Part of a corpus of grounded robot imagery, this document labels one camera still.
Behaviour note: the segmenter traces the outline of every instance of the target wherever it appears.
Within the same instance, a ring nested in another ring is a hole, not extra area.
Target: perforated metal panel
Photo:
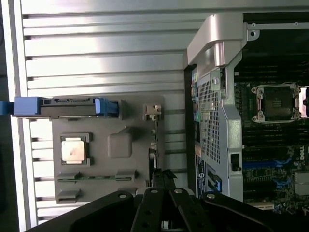
[[[218,92],[207,81],[198,87],[202,152],[220,164]]]

